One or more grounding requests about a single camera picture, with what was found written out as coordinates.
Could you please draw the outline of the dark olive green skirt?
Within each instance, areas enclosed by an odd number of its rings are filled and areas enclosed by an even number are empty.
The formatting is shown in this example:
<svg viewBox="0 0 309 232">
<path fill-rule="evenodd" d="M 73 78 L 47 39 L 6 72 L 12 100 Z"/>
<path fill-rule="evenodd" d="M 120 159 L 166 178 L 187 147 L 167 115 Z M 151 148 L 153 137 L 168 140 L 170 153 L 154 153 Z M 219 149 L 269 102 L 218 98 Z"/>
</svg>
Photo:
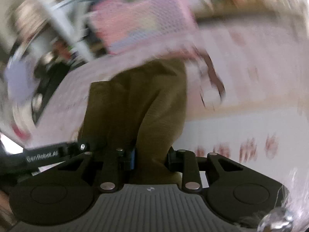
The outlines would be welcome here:
<svg viewBox="0 0 309 232">
<path fill-rule="evenodd" d="M 154 59 L 90 85 L 79 139 L 91 148 L 137 152 L 137 182 L 180 184 L 164 161 L 181 135 L 187 102 L 186 67 Z"/>
</svg>

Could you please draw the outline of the pink keyboard learning tablet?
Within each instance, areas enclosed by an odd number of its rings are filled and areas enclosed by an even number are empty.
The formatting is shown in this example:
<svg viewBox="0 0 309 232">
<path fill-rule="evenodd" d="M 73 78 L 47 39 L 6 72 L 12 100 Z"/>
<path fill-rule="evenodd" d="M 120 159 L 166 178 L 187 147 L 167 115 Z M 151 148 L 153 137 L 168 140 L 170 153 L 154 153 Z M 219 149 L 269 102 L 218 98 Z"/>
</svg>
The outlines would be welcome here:
<svg viewBox="0 0 309 232">
<path fill-rule="evenodd" d="M 89 19 L 112 55 L 197 28 L 188 0 L 103 0 Z"/>
</svg>

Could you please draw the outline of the lavender folded cloth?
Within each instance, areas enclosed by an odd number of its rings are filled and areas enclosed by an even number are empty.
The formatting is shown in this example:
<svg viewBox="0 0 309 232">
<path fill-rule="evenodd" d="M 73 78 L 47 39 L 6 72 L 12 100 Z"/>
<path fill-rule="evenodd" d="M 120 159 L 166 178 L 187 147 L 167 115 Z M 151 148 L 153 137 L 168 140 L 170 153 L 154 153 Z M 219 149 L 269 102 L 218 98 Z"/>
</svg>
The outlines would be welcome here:
<svg viewBox="0 0 309 232">
<path fill-rule="evenodd" d="M 34 95 L 40 82 L 34 75 L 36 65 L 31 57 L 9 62 L 4 75 L 10 100 L 23 104 Z"/>
</svg>

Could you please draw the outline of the white shelf post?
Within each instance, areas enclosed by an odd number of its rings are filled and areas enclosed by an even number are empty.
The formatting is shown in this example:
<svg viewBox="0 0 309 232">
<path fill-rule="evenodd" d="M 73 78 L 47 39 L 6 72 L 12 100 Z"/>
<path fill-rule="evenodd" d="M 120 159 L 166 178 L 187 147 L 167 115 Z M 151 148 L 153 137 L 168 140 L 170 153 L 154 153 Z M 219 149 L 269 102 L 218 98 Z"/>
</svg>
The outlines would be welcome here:
<svg viewBox="0 0 309 232">
<path fill-rule="evenodd" d="M 42 12 L 49 19 L 50 24 L 58 31 L 66 42 L 74 47 L 86 62 L 93 61 L 95 56 L 90 51 L 88 44 L 86 44 L 84 40 L 76 39 L 72 23 L 62 9 L 55 8 L 54 0 L 37 0 L 37 2 L 39 3 Z"/>
</svg>

